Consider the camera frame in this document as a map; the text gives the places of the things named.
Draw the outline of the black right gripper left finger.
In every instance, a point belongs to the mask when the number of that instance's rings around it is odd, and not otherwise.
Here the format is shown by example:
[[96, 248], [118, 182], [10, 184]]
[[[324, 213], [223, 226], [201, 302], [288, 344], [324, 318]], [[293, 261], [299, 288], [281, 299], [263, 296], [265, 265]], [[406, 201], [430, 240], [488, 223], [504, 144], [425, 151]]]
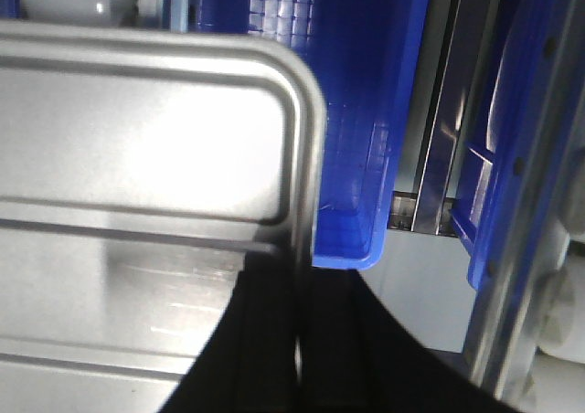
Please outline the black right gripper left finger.
[[297, 391], [293, 277], [249, 253], [228, 306], [164, 412], [291, 412]]

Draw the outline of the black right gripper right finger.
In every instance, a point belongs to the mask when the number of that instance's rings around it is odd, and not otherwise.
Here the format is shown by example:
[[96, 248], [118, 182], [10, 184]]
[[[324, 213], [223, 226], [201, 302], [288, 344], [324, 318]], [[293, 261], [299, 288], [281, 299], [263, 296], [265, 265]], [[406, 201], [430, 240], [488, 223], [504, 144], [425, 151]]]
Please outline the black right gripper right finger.
[[509, 412], [422, 346], [355, 270], [312, 269], [302, 412]]

